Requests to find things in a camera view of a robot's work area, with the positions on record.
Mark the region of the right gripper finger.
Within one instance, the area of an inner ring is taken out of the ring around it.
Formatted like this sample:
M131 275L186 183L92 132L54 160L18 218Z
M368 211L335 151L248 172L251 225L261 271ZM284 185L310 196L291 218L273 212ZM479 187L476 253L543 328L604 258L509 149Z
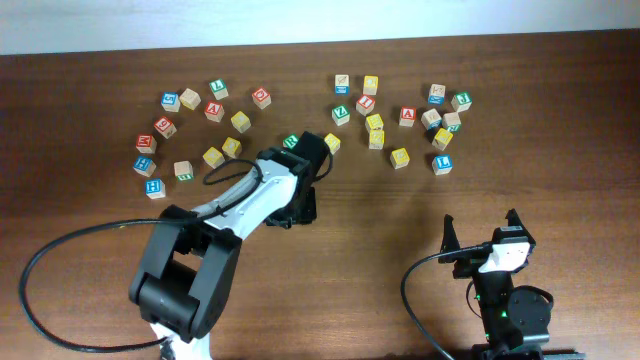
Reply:
M506 213L505 219L507 220L508 227L519 227L520 229L523 228L523 223L515 208L510 209Z
M443 229L443 239L440 247L441 257L439 258L440 263L452 263L455 261L455 251L460 250L460 243L458 241L454 225L454 218L446 214L444 216L444 229Z

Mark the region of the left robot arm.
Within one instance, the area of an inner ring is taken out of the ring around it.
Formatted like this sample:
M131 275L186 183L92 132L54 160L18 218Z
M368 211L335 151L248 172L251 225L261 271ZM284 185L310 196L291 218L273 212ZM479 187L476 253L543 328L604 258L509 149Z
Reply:
M292 148L259 152L251 170L218 198L161 213L129 287L161 358L210 358L210 331L229 298L243 241L261 224L312 223L312 185L330 159L324 139L306 132Z

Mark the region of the green R block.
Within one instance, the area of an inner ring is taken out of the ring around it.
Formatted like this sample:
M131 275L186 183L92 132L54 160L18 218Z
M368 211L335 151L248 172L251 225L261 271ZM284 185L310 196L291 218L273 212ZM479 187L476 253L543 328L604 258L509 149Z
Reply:
M296 134L290 134L282 141L282 144L285 148L293 149L298 142L299 137Z

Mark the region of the yellow C block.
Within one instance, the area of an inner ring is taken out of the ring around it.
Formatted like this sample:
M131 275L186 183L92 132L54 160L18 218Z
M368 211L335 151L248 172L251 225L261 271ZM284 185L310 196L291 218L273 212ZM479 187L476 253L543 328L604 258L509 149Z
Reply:
M238 111L231 117L231 123L240 133L244 133L251 127L250 118L242 111Z

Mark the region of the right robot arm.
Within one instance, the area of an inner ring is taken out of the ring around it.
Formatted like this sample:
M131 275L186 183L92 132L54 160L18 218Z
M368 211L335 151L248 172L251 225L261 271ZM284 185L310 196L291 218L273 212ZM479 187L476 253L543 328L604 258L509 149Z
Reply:
M474 359L541 359L549 339L553 296L536 287L516 287L512 276L528 265L536 241L514 209L507 224L480 245L460 246L453 217L444 217L440 252L452 263L455 279L469 279L475 289L486 344L472 347Z

